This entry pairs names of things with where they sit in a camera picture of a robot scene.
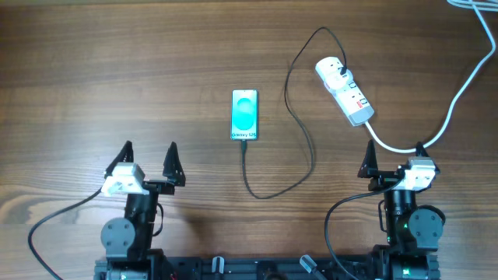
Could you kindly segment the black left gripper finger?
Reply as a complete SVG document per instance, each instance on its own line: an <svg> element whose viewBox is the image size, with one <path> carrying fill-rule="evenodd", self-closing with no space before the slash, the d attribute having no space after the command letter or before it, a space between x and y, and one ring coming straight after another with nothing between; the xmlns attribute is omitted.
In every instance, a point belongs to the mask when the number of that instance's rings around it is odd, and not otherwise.
<svg viewBox="0 0 498 280"><path fill-rule="evenodd" d="M175 142L171 142L170 147L167 150L163 162L163 176L174 186L184 187L186 184L186 176L180 162L178 148Z"/></svg>
<svg viewBox="0 0 498 280"><path fill-rule="evenodd" d="M105 173L112 173L114 168L119 163L133 163L134 162L134 152L132 148L132 142L126 141L121 151L117 154L114 160L106 168Z"/></svg>

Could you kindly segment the white grey power strip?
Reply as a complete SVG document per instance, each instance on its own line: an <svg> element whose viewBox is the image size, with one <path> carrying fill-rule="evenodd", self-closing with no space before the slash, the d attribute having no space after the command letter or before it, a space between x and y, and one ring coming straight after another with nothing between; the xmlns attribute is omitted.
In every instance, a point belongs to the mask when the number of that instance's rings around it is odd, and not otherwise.
<svg viewBox="0 0 498 280"><path fill-rule="evenodd" d="M323 83L329 74L338 70L344 74L348 69L337 57L323 58L315 65ZM374 115L374 109L354 80L343 91L331 95L353 127L365 124Z"/></svg>

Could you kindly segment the smartphone with teal screen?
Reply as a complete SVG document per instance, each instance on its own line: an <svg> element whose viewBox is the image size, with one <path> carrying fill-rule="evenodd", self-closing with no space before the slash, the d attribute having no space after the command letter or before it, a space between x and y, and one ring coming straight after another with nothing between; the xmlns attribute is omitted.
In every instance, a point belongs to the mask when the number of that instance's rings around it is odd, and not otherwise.
<svg viewBox="0 0 498 280"><path fill-rule="evenodd" d="M258 91L235 89L232 92L230 138L256 140L258 138Z"/></svg>

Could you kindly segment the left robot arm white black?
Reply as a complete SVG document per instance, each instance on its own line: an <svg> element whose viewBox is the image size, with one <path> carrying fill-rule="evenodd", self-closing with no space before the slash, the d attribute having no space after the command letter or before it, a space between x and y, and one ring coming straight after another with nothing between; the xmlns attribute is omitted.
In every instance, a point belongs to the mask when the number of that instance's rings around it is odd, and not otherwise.
<svg viewBox="0 0 498 280"><path fill-rule="evenodd" d="M134 162L132 143L127 141L106 168L103 194L126 194L122 218L108 221L100 234L105 259L95 263L95 280L176 279L177 273L163 250L151 248L152 239L163 230L154 229L157 214L164 214L161 194L173 195L183 187L186 177L179 159L177 144L172 142L163 162L163 179L147 180Z"/></svg>

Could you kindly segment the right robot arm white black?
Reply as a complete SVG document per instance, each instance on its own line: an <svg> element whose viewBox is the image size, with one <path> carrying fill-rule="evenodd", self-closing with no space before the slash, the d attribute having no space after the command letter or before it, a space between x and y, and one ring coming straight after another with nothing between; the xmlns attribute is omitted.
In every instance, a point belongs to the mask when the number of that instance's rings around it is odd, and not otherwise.
<svg viewBox="0 0 498 280"><path fill-rule="evenodd" d="M440 173L421 143L415 155L395 171L377 166L370 140L358 177L370 180L370 194L384 196L378 204L386 245L376 245L367 257L368 279L437 280L441 278L437 255L446 217L432 205L418 205L416 195L428 190Z"/></svg>

